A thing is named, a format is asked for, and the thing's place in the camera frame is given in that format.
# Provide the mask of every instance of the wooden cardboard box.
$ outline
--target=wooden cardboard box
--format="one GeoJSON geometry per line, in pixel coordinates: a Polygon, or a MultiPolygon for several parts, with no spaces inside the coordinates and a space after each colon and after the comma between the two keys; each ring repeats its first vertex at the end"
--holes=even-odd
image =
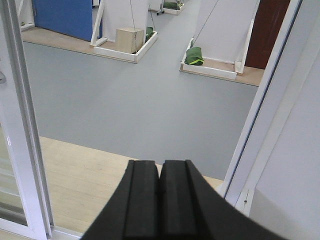
{"type": "Polygon", "coordinates": [[[115,36],[115,50],[133,54],[144,44],[144,30],[133,27],[118,28],[115,36]]]}

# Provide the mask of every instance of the white partition wall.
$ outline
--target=white partition wall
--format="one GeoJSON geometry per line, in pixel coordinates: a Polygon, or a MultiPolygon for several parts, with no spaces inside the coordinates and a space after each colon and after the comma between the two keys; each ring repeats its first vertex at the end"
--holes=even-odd
{"type": "Polygon", "coordinates": [[[202,0],[194,33],[195,46],[202,48],[202,56],[219,62],[234,64],[240,61],[251,20],[260,0],[202,0]]]}
{"type": "Polygon", "coordinates": [[[103,36],[108,41],[116,41],[116,30],[126,27],[147,29],[149,0],[115,1],[105,0],[102,17],[103,36]]]}
{"type": "Polygon", "coordinates": [[[149,0],[149,8],[152,11],[160,11],[164,5],[164,0],[149,0]]]}
{"type": "Polygon", "coordinates": [[[15,0],[21,30],[35,26],[32,0],[15,0]]]}

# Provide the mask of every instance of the yellow strap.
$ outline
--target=yellow strap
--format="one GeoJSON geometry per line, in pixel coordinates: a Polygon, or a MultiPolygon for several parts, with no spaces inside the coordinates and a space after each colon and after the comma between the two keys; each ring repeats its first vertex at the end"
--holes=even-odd
{"type": "Polygon", "coordinates": [[[190,62],[189,65],[196,64],[197,62],[204,62],[204,61],[201,60],[201,59],[197,59],[197,60],[195,60],[195,61],[193,61],[193,62],[190,62]]]}

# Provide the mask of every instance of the glass door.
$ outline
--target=glass door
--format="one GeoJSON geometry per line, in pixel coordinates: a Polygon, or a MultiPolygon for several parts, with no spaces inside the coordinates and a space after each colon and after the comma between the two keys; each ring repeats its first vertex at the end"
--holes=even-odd
{"type": "Polygon", "coordinates": [[[0,125],[0,218],[28,226],[6,142],[0,125]]]}
{"type": "Polygon", "coordinates": [[[15,1],[0,1],[0,229],[35,240],[53,225],[15,1]]]}

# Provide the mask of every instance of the green object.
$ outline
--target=green object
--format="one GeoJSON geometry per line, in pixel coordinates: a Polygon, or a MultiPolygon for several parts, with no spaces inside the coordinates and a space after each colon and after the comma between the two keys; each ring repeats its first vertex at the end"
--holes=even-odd
{"type": "Polygon", "coordinates": [[[147,26],[145,31],[145,41],[147,42],[152,37],[153,34],[154,34],[154,28],[151,26],[147,26]]]}
{"type": "Polygon", "coordinates": [[[202,65],[204,64],[204,59],[202,58],[201,47],[194,46],[190,47],[186,51],[186,58],[184,60],[185,64],[188,65],[202,65]]]}
{"type": "Polygon", "coordinates": [[[176,3],[176,2],[169,2],[169,1],[164,2],[164,3],[163,3],[163,7],[164,7],[165,9],[174,9],[174,10],[179,10],[179,9],[180,9],[178,3],[176,3]]]}

